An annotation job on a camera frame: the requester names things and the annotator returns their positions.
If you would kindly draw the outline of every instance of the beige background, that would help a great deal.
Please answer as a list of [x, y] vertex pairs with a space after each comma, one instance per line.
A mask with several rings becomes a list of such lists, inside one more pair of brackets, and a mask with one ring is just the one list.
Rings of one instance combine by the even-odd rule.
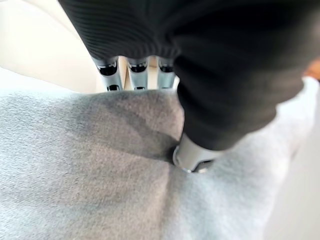
[[[120, 62], [124, 80], [126, 62]], [[95, 65], [56, 0], [0, 1], [0, 66], [76, 92], [104, 91]], [[150, 74], [149, 85], [154, 88], [155, 70]], [[130, 87], [128, 78], [126, 86]], [[292, 163], [266, 240], [320, 239], [320, 110], [317, 112], [317, 126]]]

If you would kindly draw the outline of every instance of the light gray fabric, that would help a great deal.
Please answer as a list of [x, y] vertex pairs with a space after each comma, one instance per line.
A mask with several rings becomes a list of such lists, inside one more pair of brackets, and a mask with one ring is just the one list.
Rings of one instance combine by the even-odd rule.
[[259, 240], [318, 83], [205, 174], [171, 164], [174, 92], [83, 95], [0, 69], [1, 240]]

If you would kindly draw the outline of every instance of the black ribbed fabric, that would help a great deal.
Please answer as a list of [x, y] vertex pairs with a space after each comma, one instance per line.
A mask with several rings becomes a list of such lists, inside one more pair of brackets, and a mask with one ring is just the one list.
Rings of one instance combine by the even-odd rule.
[[96, 59], [174, 58], [184, 132], [212, 150], [268, 124], [320, 54], [318, 0], [59, 2]]

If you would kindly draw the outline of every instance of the black fabric sleeve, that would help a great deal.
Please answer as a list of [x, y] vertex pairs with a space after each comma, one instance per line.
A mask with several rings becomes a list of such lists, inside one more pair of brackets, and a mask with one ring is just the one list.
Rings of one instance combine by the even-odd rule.
[[181, 52], [174, 70], [183, 131], [216, 151], [272, 121], [320, 54], [320, 1], [226, 2], [170, 36]]

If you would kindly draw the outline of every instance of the white surface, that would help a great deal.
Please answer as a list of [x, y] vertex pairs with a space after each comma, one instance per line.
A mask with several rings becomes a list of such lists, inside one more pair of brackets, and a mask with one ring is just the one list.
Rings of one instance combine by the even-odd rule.
[[266, 240], [320, 239], [320, 94], [317, 99], [315, 126], [290, 167]]
[[[98, 72], [57, 2], [27, 2], [49, 14], [21, 0], [0, 2], [0, 66], [73, 91], [101, 92]], [[320, 239], [319, 107], [315, 123], [279, 193], [266, 240]]]

